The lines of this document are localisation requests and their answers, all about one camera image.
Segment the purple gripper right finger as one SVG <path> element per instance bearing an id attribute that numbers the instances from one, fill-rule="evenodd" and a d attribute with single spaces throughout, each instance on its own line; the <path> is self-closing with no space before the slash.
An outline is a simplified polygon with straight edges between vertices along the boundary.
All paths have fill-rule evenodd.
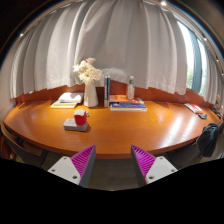
<path id="1" fill-rule="evenodd" d="M 131 146 L 131 158 L 140 187 L 177 172 L 164 156 L 155 157 L 135 145 Z"/>

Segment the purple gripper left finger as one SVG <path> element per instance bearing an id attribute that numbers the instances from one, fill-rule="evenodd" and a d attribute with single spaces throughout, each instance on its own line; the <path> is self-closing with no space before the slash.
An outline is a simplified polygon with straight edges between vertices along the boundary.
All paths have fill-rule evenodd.
<path id="1" fill-rule="evenodd" d="M 96 157 L 96 146 L 92 145 L 71 157 L 63 156 L 49 172 L 81 187 L 87 187 Z"/>

